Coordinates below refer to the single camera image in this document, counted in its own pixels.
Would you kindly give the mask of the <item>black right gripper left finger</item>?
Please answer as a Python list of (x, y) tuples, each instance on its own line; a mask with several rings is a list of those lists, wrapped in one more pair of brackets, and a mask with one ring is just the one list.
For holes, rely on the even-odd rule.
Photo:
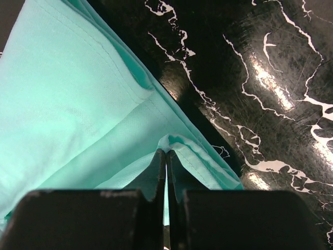
[(163, 249), (165, 153), (121, 190), (35, 190), (15, 208), (1, 249)]

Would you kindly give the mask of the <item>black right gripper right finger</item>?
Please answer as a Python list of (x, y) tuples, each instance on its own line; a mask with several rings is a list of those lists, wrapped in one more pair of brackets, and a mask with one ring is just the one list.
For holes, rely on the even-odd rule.
[(289, 191), (218, 191), (166, 155), (171, 249), (324, 249), (303, 199)]

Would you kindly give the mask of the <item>turquoise t-shirt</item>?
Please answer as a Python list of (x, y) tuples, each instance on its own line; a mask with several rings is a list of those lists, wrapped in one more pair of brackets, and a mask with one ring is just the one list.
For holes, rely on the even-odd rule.
[(121, 189), (157, 149), (211, 190), (227, 162), (87, 1), (25, 1), (1, 57), (1, 229), (36, 189)]

